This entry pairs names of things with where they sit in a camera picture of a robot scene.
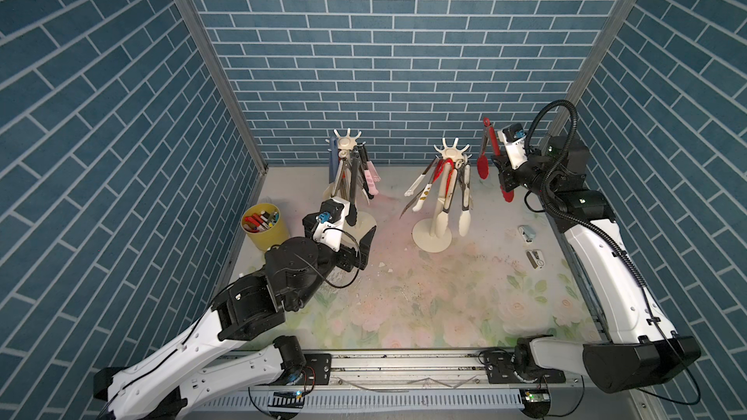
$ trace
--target metal bracket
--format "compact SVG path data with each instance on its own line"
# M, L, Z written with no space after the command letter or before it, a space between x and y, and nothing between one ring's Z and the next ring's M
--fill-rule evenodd
M523 380L518 377L513 365L513 356L505 352L494 351L485 353L485 369L490 384L535 383L534 380ZM565 374L560 370L542 369L542 381L546 383L565 383Z

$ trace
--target pink handle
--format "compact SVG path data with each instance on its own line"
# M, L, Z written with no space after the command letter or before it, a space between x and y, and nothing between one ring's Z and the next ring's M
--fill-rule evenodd
M374 183L374 176L371 175L371 172L366 169L363 171L363 174L366 176L366 183L368 183L368 192L371 194L379 194L379 191L376 188L376 183Z

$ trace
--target white stand base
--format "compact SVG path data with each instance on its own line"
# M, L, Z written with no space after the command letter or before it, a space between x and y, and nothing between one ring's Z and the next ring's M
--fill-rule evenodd
M423 219L412 228L412 239L416 245L428 253L438 253L446 250L451 245L451 229L446 228L443 236L430 235L433 219Z
M350 226L347 222L345 222L342 228L345 232L355 237L356 241L360 243L363 236L365 236L372 227L376 226L376 224L376 219L374 219L372 215L368 214L365 211L358 211L358 220L356 221L356 225ZM346 236L345 234L342 234L342 243L344 243L348 247L355 247L355 245L352 244L350 237Z

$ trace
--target small metal part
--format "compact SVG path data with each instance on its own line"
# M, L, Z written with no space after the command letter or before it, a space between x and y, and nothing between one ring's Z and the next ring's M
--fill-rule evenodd
M518 227L518 232L526 243L532 243L537 237L537 232L531 226L521 225Z
M542 268L545 266L545 255L542 250L527 250L527 258L532 268Z

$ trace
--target metal frame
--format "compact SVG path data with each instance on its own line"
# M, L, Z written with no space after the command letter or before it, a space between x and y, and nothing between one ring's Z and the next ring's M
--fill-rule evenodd
M210 72L210 76L213 78L215 86L218 88L221 98L223 98L223 102L226 103L226 108L236 125L241 139L244 140L244 144L247 146L249 154L252 156L252 159L254 159L254 163L257 164L259 172L262 174L266 173L267 162L262 157L257 141L254 139L249 124L247 123L247 118L241 111L241 106L236 98L236 94L231 88L231 84L229 83L225 70L223 70L223 66L220 64L218 55L213 48L213 44L210 42L210 37L208 37L207 31L205 31L205 27L202 24L197 8L194 6L194 2L192 0L174 0L174 4L176 4L176 8L179 9L179 13L182 14L184 24L187 26L187 30L192 36L192 40L194 40L197 50L200 52L200 55L202 55L202 59L205 61L205 66Z
M615 2L612 10L610 10L610 15L607 18L607 21L604 22L602 30L594 41L591 52L589 52L584 63L581 64L581 68L578 70L578 75L576 76L575 81L571 83L570 88L568 88L568 93L565 95L565 99L574 104L578 103L581 99L586 87L589 86L589 82L592 81L592 77L597 71L597 67L599 67L602 59L610 49L612 41L614 41L617 33L625 22L625 18L628 17L630 10L633 9L635 3L636 0L617 0ZM565 126L565 122L567 121L568 113L564 110L559 110L553 121L550 123L550 126L547 128L547 135L560 135ZM546 149L548 142L549 137L545 137L540 144L542 151Z

